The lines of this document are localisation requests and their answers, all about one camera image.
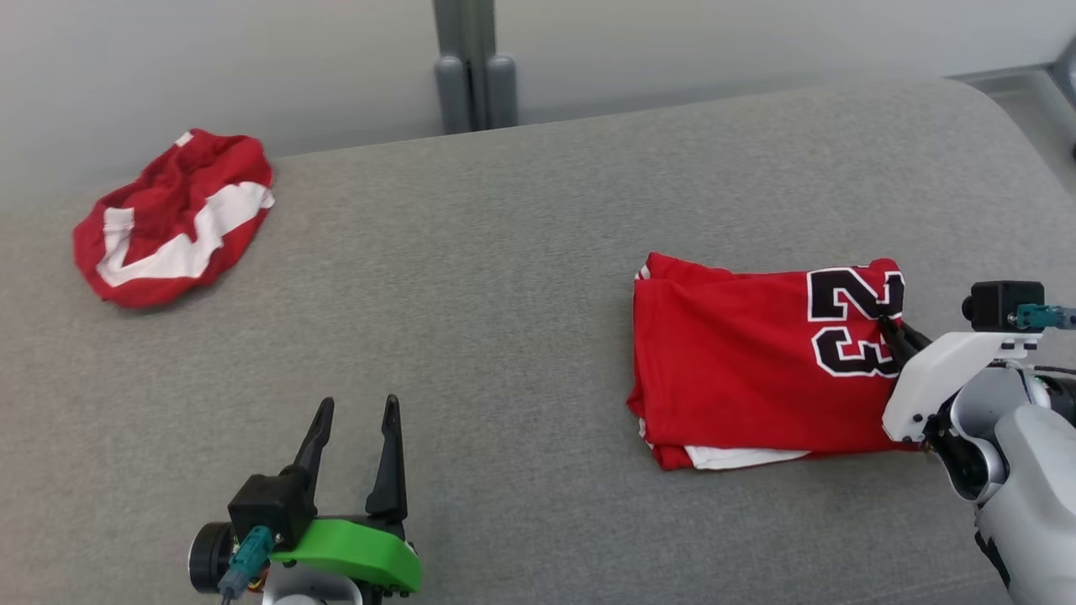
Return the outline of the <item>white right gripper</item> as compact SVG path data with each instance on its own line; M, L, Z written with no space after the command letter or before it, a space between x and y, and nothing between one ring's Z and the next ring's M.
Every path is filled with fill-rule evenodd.
M884 406L883 430L895 444L921 444L931 414L987 369L993 361L1027 358L1044 334L950 332L937 341L902 318L883 315L878 325L900 378Z

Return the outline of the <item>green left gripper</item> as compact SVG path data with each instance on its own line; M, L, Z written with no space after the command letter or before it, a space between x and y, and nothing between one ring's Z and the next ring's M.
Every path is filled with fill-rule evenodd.
M326 397L293 458L291 472L313 498L320 460L330 441L335 400ZM384 526L404 526L409 513L400 403L390 394L382 416L382 452L365 512ZM346 519L318 519L289 551L272 554L261 587L261 604L381 604L384 597L414 595L423 586L423 564L414 547L383 529Z

